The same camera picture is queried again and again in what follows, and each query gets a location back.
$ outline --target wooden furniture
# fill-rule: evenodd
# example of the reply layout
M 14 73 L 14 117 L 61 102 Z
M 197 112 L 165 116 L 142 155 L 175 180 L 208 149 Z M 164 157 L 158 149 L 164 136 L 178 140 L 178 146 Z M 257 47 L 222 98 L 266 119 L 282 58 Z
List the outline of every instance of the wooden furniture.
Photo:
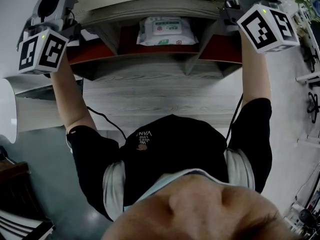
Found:
M 125 65 L 176 61 L 186 75 L 208 72 L 224 78 L 242 65 L 239 36 L 226 36 L 219 20 L 225 0 L 132 0 L 91 11 L 75 11 L 82 27 L 100 39 L 68 47 L 67 55 L 76 75 L 97 80 L 108 74 L 101 63 Z M 181 16 L 192 19 L 196 45 L 143 46 L 136 44 L 139 22 L 149 16 Z
M 47 220 L 30 184 L 27 163 L 0 161 L 0 189 L 0 210 L 29 219 Z

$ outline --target wooden shelf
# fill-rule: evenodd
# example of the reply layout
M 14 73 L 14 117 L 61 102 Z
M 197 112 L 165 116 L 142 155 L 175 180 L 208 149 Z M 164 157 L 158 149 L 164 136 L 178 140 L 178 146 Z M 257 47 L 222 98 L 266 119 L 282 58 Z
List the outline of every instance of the wooden shelf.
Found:
M 231 36 L 213 35 L 199 59 L 241 64 L 241 43 Z
M 217 20 L 225 0 L 132 0 L 91 11 L 76 11 L 83 28 L 94 24 L 143 19 L 150 16 L 182 16 Z
M 67 47 L 66 54 L 70 65 L 114 56 L 101 39 L 86 41 L 81 46 Z
M 124 26 L 121 28 L 119 55 L 148 54 L 148 53 L 191 53 L 199 52 L 199 45 L 158 45 L 144 46 L 137 44 L 137 37 L 140 30 L 139 25 Z

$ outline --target person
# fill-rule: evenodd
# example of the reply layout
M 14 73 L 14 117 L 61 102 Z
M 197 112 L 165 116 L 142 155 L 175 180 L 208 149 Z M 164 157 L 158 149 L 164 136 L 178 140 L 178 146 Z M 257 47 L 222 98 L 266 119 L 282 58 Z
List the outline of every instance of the person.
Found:
M 204 121 L 169 115 L 119 148 L 99 135 L 67 57 L 51 74 L 80 187 L 114 221 L 106 240 L 295 240 L 260 195 L 272 166 L 265 55 L 241 33 L 243 102 L 226 139 Z

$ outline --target white box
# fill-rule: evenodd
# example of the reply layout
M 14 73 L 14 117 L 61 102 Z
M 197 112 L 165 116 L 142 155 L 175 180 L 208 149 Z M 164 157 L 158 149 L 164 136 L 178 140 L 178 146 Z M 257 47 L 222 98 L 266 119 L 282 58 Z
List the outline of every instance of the white box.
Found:
M 21 42 L 18 74 L 57 72 L 68 41 L 64 36 L 47 29 Z
M 259 54 L 300 45 L 295 27 L 283 11 L 256 4 L 237 23 Z

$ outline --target forearm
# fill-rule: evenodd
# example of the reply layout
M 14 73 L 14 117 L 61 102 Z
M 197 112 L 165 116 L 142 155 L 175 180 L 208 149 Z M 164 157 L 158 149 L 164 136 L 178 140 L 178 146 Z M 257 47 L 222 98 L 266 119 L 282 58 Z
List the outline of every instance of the forearm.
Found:
M 59 115 L 67 131 L 78 125 L 97 130 L 77 86 L 66 54 L 63 56 L 58 72 L 51 74 Z
M 258 99 L 271 99 L 271 88 L 267 71 L 266 56 L 258 54 L 248 38 L 241 32 L 242 42 L 242 85 L 243 102 Z

